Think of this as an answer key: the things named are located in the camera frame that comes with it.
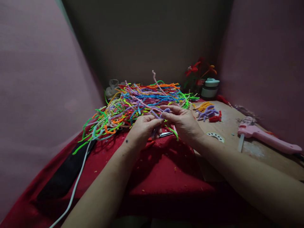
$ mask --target jar lid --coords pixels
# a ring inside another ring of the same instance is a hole
[[[216,87],[219,85],[219,80],[215,80],[213,78],[207,78],[205,81],[205,86],[206,87]]]

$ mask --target left hand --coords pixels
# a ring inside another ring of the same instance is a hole
[[[151,136],[154,128],[163,124],[163,119],[156,119],[153,115],[140,116],[128,133],[125,142],[132,149],[141,151],[147,144],[148,138]],[[162,128],[159,129],[154,139],[158,139],[162,133]]]

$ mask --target red tablecloth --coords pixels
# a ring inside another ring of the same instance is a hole
[[[105,167],[126,134],[121,132],[108,141],[96,143],[86,161],[72,207]],[[66,210],[73,187],[62,199],[38,202],[36,197],[80,139],[81,134],[36,176],[8,213],[1,228],[49,227]],[[235,224],[246,220],[246,216],[252,212],[252,207],[227,183],[204,182],[193,150],[183,142],[177,142],[175,136],[171,135],[157,140],[152,147],[141,152],[118,216],[141,215]]]

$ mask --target hot glue gun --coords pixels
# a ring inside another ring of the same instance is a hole
[[[280,152],[286,154],[294,154],[294,153],[301,153],[304,155],[304,152],[301,147],[298,145],[289,144],[284,142],[272,135],[267,134],[263,130],[259,129],[253,120],[252,117],[246,117],[243,119],[238,127],[237,133],[241,136],[240,142],[238,145],[237,150],[239,152],[242,151],[242,146],[244,142],[244,137],[250,138],[255,137],[260,141],[264,142],[265,144],[277,149]]]

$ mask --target wooden table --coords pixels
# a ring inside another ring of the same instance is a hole
[[[235,108],[231,108],[219,101],[212,101],[216,110],[222,111],[222,121],[217,123],[210,123],[208,120],[203,122],[203,120],[198,121],[199,126],[203,129],[205,133],[215,132],[225,139],[225,144],[234,149],[236,153],[239,136],[238,136],[238,123],[237,119],[245,118],[245,115],[240,113]],[[198,113],[195,112],[194,107],[191,106],[191,111],[195,117]],[[220,175],[206,159],[200,156],[196,151],[196,156],[204,177],[205,181],[224,181],[222,175]],[[287,155],[278,152],[276,149],[269,147],[268,145],[258,141],[255,138],[248,138],[244,140],[242,153],[250,156],[252,159],[259,160],[279,171],[286,173],[297,180],[304,180],[304,163],[292,155]]]

